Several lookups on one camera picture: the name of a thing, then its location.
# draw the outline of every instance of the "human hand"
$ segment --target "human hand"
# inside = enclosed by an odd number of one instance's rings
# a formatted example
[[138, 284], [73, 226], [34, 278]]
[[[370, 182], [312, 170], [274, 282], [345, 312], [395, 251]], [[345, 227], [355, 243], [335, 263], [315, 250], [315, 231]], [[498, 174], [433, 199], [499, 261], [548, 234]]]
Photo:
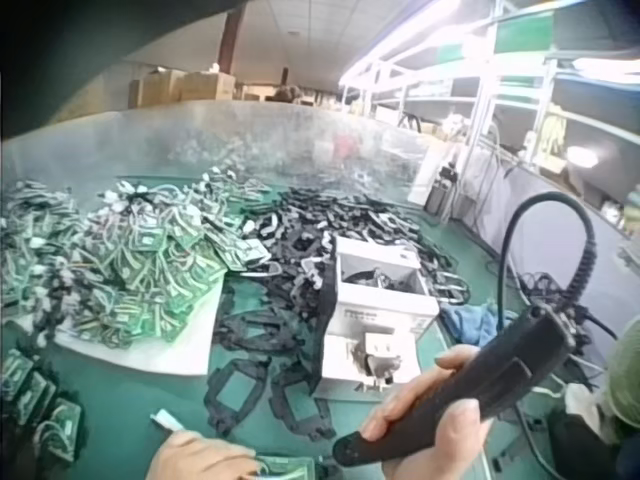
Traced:
[[224, 440], [178, 431], [153, 457], [146, 480], [236, 480], [260, 470], [255, 455]]
[[[458, 345], [436, 358], [437, 367], [414, 378], [369, 415], [360, 429], [362, 437], [370, 442], [382, 438], [394, 421], [432, 394], [478, 351], [477, 347]], [[384, 462], [382, 471], [387, 480], [457, 480], [482, 451], [490, 427], [490, 421], [480, 422], [477, 400], [459, 400], [440, 419], [432, 448]]]

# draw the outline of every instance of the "fingernail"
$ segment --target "fingernail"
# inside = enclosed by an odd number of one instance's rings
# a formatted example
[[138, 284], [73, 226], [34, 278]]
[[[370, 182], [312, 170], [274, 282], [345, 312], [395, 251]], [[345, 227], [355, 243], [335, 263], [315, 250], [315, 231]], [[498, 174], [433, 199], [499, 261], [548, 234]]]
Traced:
[[369, 438], [373, 433], [373, 427], [374, 427], [373, 418], [367, 419], [367, 421], [364, 422], [364, 425], [360, 427], [360, 435], [362, 435], [363, 438]]
[[480, 404], [475, 398], [460, 400], [454, 405], [451, 427], [453, 433], [465, 433], [480, 423]]

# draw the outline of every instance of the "white box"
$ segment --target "white box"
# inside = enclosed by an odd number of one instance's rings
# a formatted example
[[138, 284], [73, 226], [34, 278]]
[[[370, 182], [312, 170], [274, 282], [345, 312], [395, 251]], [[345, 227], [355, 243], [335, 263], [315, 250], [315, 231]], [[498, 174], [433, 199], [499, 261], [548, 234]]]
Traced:
[[[392, 280], [405, 279], [415, 293], [345, 283], [343, 278], [380, 268]], [[415, 339], [440, 312], [420, 275], [418, 256], [405, 248], [349, 238], [336, 239], [336, 309], [327, 334], [358, 339], [365, 332], [411, 332]]]
[[393, 384], [378, 390], [373, 388], [374, 377], [365, 375], [353, 356], [358, 340], [325, 335], [322, 358], [322, 378], [313, 396], [338, 401], [379, 402], [394, 389], [420, 375], [415, 338], [410, 333], [389, 335], [395, 344], [394, 350], [401, 357], [400, 368], [393, 374]]

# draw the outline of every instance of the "cardboard box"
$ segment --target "cardboard box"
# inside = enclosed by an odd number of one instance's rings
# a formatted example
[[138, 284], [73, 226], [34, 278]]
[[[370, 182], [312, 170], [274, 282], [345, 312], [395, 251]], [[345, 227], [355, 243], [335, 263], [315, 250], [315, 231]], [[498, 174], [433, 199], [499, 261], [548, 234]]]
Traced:
[[162, 105], [180, 100], [181, 81], [185, 72], [166, 70], [150, 73], [142, 79], [140, 106]]
[[226, 73], [188, 73], [182, 79], [181, 100], [233, 100], [236, 78]]
[[129, 82], [129, 99], [127, 106], [129, 108], [138, 108], [142, 99], [142, 82], [140, 80], [131, 80]]

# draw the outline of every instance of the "workbench surface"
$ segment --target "workbench surface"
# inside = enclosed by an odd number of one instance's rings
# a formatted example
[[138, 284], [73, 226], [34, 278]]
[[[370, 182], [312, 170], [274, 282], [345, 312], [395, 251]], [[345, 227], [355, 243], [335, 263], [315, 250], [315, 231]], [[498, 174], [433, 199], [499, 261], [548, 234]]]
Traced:
[[[487, 268], [491, 259], [471, 241], [460, 225], [451, 223], [446, 227], [435, 227], [428, 223], [424, 214], [416, 214], [415, 219], [420, 221], [423, 233], [457, 259], [457, 273], [467, 279], [471, 286], [472, 304], [495, 298], [497, 279]], [[520, 307], [516, 294], [509, 291], [507, 296], [511, 297], [507, 305], [518, 310]], [[254, 300], [250, 291], [240, 289], [235, 296], [235, 310], [250, 309]], [[21, 333], [16, 326], [7, 324], [3, 327], [3, 334], [4, 354], [15, 344]], [[442, 335], [437, 323], [432, 324], [420, 339], [418, 352], [423, 369], [432, 366], [433, 358], [446, 348], [445, 339], [446, 336]], [[216, 435], [215, 430], [207, 423], [208, 412], [203, 402], [207, 391], [207, 377], [178, 377], [134, 371], [67, 351], [56, 345], [48, 346], [43, 355], [60, 374], [62, 386], [78, 392], [88, 431], [86, 446], [80, 451], [76, 463], [59, 478], [143, 479], [151, 458], [166, 438], [165, 433], [149, 419], [160, 408], [168, 410], [188, 429], [197, 430], [209, 437]], [[235, 357], [246, 358], [247, 354], [228, 352], [219, 345], [214, 346], [210, 354], [209, 371], [224, 366], [229, 359]], [[241, 379], [230, 381], [222, 392], [223, 401], [233, 404], [235, 399], [237, 408], [251, 387], [246, 383]], [[287, 394], [296, 414], [301, 418], [314, 412], [313, 402], [306, 392], [290, 388]], [[258, 406], [231, 433], [228, 440], [254, 448], [265, 455], [308, 456], [318, 459], [330, 454], [332, 441], [311, 442], [306, 437], [290, 433], [282, 422], [275, 419], [269, 408], [269, 397], [270, 391], [267, 388]], [[524, 406], [527, 413], [542, 415], [556, 402], [530, 394]], [[372, 405], [330, 402], [333, 425], [338, 437], [358, 428]], [[492, 458], [512, 444], [519, 435], [520, 428], [513, 422], [495, 421], [486, 447], [486, 458], [478, 458], [465, 478], [487, 478], [486, 472], [491, 468]], [[546, 433], [536, 434], [535, 438], [543, 454], [549, 458]], [[517, 459], [502, 474], [492, 471], [494, 478], [546, 478], [526, 445], [518, 447], [516, 444], [512, 452], [517, 453]], [[378, 465], [343, 472], [346, 479], [382, 478]]]

